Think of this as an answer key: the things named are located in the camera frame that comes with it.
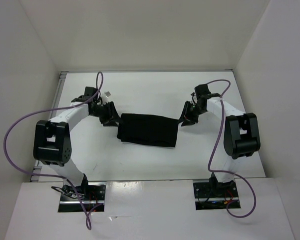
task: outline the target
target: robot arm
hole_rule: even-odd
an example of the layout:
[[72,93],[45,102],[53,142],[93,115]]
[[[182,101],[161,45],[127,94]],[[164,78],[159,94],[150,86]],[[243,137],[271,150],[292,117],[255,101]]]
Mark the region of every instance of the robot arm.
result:
[[[211,112],[220,120],[222,107],[220,95],[212,94],[207,84],[195,88],[197,102],[185,102],[179,122],[182,126],[193,125],[198,122],[199,115]],[[246,157],[257,152],[260,147],[260,136],[257,117],[253,113],[244,113],[229,103],[223,101],[225,109],[225,128],[221,139],[223,146],[219,145],[215,156],[218,157],[216,164],[218,169],[236,173],[240,164]],[[214,173],[217,182],[225,184],[234,180],[234,176],[228,173]]]
[[[96,91],[96,88],[86,87],[84,95],[72,101],[70,107],[74,106],[73,108],[63,111],[48,121],[40,120],[35,127],[34,158],[49,165],[58,175],[69,179],[83,196],[87,196],[93,186],[88,185],[87,177],[71,159],[70,131],[89,115],[99,117],[104,126],[117,126],[117,122],[121,121],[114,103],[107,103],[104,96],[75,107],[93,96]],[[73,195],[71,191],[71,187],[64,179],[62,193],[70,196]]]

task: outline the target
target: black cloth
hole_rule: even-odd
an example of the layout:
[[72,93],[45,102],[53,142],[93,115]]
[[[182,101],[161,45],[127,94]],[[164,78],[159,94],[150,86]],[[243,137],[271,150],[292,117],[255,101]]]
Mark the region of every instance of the black cloth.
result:
[[147,146],[175,147],[178,120],[164,116],[123,113],[118,139]]

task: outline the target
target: folded black fabric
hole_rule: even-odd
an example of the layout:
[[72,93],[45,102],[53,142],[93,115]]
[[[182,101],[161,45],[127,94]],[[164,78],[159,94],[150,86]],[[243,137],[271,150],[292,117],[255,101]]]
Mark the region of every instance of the folded black fabric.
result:
[[164,116],[123,113],[118,139],[147,146],[175,147],[178,120]]

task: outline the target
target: white wall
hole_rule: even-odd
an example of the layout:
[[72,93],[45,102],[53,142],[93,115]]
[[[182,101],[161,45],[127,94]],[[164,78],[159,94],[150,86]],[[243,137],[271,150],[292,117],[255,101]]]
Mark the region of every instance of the white wall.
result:
[[[58,72],[20,3],[0,0],[0,239],[5,236],[21,182],[29,180],[4,158],[3,136],[17,118],[52,105],[57,80]],[[33,168],[34,126],[46,117],[33,117],[11,133],[8,150],[24,169]]]
[[59,70],[232,69],[269,0],[20,0]]
[[261,160],[300,240],[300,0],[271,0],[234,70],[258,116]]

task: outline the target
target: white panel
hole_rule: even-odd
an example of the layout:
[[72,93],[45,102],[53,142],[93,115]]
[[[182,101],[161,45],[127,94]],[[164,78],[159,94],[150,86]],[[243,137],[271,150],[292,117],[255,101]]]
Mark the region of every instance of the white panel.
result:
[[[17,0],[0,0],[0,240],[4,238],[21,182],[29,180],[3,155],[3,136],[24,114],[52,104],[58,73]],[[16,164],[32,170],[33,117],[11,132],[8,151]]]
[[280,177],[300,240],[300,0],[272,0],[235,69],[245,107],[258,116],[266,173]]
[[59,70],[232,69],[269,0],[20,0]]
[[[81,212],[58,213],[60,194],[51,185],[24,183],[6,240],[293,240],[275,181],[249,179],[258,203],[248,218],[232,218],[223,210],[195,210],[192,181],[108,182],[105,212],[92,214],[92,230]],[[249,187],[237,180],[242,209],[253,205]]]
[[[59,107],[95,86],[96,73],[67,75]],[[185,101],[199,84],[228,79],[232,85],[224,99],[244,110],[232,72],[106,72],[102,92],[110,91],[110,101],[122,113],[154,114],[179,119]],[[211,92],[221,93],[227,83],[216,82]],[[72,159],[90,181],[207,179],[207,164],[221,121],[211,113],[199,117],[194,126],[180,127],[175,148],[153,147],[121,142],[117,127],[104,127],[97,117],[88,116],[71,131]],[[212,168],[222,168],[224,155],[216,154]],[[50,168],[43,166],[42,172]],[[258,153],[247,158],[239,173],[264,177]],[[51,178],[40,177],[40,181]]]

